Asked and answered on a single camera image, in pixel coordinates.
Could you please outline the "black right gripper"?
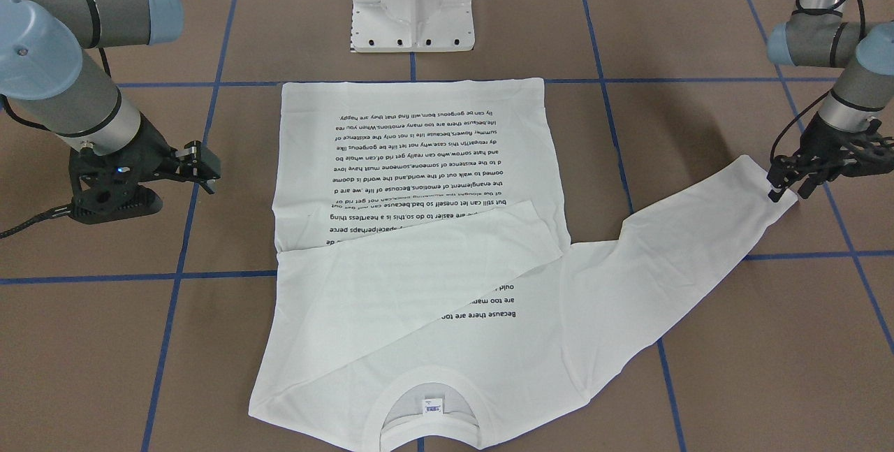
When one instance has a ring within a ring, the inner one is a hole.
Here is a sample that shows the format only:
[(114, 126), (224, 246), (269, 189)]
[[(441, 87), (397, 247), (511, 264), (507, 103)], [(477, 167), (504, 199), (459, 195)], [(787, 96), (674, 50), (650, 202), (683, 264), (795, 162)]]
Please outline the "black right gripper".
[(73, 187), (84, 182), (88, 187), (100, 184), (126, 184), (173, 180), (197, 182), (208, 193), (215, 192), (221, 177), (221, 162), (200, 140), (186, 143), (184, 149), (170, 147), (165, 138), (144, 115), (133, 140), (118, 152), (99, 156), (83, 147), (70, 155), (70, 181)]

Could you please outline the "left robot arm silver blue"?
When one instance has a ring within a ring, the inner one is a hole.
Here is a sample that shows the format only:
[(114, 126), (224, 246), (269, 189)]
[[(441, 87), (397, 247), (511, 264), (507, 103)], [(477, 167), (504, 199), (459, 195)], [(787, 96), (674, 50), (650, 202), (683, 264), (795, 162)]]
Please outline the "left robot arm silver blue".
[(770, 157), (769, 197), (793, 184), (809, 197), (839, 176), (892, 171), (892, 139), (879, 133), (893, 93), (893, 25), (865, 18), (863, 0), (795, 0), (788, 22), (768, 41), (774, 64), (840, 68), (833, 88), (809, 105), (810, 123), (791, 156)]

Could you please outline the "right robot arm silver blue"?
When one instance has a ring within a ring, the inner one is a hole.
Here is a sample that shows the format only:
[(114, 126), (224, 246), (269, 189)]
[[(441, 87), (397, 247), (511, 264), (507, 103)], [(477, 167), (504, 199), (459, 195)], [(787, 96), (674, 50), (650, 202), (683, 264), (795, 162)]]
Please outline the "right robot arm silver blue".
[(219, 159), (198, 141), (170, 147), (87, 54), (170, 43), (183, 22), (181, 0), (2, 0), (2, 96), (73, 149), (75, 185), (130, 194), (172, 179), (213, 191)]

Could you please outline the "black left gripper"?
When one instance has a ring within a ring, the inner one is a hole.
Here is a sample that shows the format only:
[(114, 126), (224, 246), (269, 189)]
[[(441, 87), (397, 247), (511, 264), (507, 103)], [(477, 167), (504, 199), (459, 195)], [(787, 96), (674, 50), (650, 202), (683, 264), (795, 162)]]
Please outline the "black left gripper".
[(768, 198), (778, 203), (791, 184), (804, 181), (798, 189), (809, 198), (817, 187), (837, 176), (883, 175), (892, 172), (892, 138), (878, 133), (879, 119), (869, 120), (862, 131), (849, 133), (827, 124), (815, 115), (800, 137), (793, 156), (776, 156), (770, 162)]

